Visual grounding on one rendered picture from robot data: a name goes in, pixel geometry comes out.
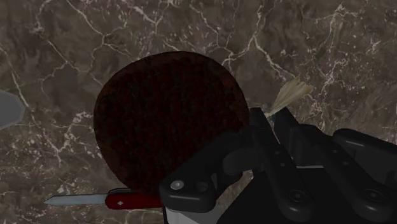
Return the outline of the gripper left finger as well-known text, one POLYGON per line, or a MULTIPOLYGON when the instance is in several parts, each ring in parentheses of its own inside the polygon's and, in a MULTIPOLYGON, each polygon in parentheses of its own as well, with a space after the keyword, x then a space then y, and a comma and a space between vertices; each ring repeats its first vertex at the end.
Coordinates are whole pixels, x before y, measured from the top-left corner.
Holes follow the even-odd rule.
POLYGON ((314 199, 288 152, 262 110, 249 112, 249 126, 220 135, 164 178, 159 190, 169 223, 306 223, 313 218, 314 199), (217 199, 248 170, 253 180, 222 210, 217 199))

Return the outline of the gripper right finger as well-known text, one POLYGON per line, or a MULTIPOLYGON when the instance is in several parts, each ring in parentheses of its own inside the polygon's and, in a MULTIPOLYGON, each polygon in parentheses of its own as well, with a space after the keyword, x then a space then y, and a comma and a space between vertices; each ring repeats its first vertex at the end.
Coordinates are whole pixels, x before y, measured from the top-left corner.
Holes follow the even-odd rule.
POLYGON ((297 166, 325 169, 356 214, 397 222, 396 145, 352 129, 329 136, 299 123, 287 108, 274 115, 274 130, 297 166))

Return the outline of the brush with pale bristles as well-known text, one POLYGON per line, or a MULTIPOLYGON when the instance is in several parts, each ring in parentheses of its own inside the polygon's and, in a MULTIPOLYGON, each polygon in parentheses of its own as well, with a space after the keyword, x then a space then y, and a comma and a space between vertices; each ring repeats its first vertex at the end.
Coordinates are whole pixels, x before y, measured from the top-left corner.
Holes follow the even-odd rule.
POLYGON ((275 114, 277 112, 287 107, 292 102, 308 95, 312 91, 313 87, 311 85, 306 84, 306 82, 302 81, 299 77, 296 77, 293 80, 286 82, 281 87, 275 101, 272 103, 272 106, 264 112, 264 115, 267 117, 270 124, 274 125, 275 114))

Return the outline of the dark red round mat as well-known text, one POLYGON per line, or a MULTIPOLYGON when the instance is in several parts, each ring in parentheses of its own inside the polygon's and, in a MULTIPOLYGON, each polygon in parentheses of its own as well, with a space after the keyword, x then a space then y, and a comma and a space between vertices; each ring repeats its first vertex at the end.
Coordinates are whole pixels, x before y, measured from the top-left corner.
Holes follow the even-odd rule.
POLYGON ((171 51, 130 63, 103 86, 94 107, 102 156, 125 186, 157 197, 164 177, 207 143, 249 123, 230 72, 205 55, 171 51))

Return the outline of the red pocket knife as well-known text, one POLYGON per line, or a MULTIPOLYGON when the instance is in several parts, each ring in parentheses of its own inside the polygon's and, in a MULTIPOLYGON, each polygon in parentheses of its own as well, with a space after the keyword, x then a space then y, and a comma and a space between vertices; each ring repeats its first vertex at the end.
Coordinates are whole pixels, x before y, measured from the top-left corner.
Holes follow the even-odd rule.
POLYGON ((151 209, 163 207, 156 197, 143 195, 129 188, 115 188, 108 193, 53 195, 44 201, 51 206, 104 204, 112 210, 151 209))

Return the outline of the grey angular object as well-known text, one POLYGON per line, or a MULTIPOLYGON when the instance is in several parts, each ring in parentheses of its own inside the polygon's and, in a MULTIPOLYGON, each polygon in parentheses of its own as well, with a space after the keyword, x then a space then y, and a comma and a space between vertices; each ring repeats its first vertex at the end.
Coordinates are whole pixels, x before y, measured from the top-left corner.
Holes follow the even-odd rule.
POLYGON ((22 121, 25 105, 19 96, 0 90, 0 130, 22 121))

